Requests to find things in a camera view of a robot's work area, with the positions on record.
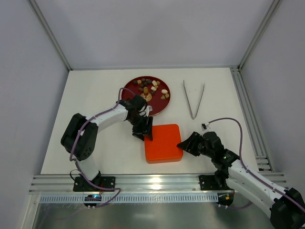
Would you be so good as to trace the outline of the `orange box lid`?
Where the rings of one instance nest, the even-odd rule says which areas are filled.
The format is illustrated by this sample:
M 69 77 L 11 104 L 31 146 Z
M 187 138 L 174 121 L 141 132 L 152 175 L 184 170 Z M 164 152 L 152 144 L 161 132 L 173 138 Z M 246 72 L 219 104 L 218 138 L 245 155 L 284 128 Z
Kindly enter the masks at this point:
M 183 157 L 180 128 L 177 124 L 153 125 L 152 140 L 144 139 L 145 159 L 149 164 L 178 162 Z

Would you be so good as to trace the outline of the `silver metal tongs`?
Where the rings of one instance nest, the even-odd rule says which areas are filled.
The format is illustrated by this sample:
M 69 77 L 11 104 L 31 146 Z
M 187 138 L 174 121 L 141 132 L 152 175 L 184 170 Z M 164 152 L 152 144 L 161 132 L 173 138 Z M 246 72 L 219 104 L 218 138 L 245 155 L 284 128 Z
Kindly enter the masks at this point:
M 188 90 L 185 80 L 183 80 L 182 86 L 190 117 L 192 120 L 195 120 L 199 114 L 200 106 L 202 103 L 205 91 L 205 83 L 201 84 L 200 90 L 197 92 L 191 92 L 191 90 Z

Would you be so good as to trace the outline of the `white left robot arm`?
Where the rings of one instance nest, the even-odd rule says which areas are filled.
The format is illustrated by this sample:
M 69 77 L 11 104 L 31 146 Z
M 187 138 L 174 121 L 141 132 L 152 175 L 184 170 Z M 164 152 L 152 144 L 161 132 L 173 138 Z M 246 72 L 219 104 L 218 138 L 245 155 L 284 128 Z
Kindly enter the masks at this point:
M 115 105 L 92 117 L 77 113 L 72 116 L 62 138 L 61 145 L 70 154 L 79 176 L 74 179 L 73 191 L 114 192 L 115 178 L 106 178 L 95 166 L 92 157 L 99 132 L 119 122 L 132 125 L 132 135 L 140 140 L 152 140 L 153 118 L 149 115 L 152 107 L 139 95 L 132 99 L 118 100 Z

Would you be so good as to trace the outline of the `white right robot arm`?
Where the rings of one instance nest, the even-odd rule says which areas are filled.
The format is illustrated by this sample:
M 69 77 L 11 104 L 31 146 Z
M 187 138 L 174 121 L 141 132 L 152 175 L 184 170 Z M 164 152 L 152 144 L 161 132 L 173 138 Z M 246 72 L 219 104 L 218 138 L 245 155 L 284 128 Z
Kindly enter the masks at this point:
M 294 188 L 286 189 L 251 172 L 240 157 L 226 149 L 215 132 L 193 132 L 177 145 L 193 155 L 204 155 L 216 167 L 213 175 L 200 175 L 201 190 L 234 190 L 259 207 L 276 229 L 299 229 L 305 224 L 305 202 Z

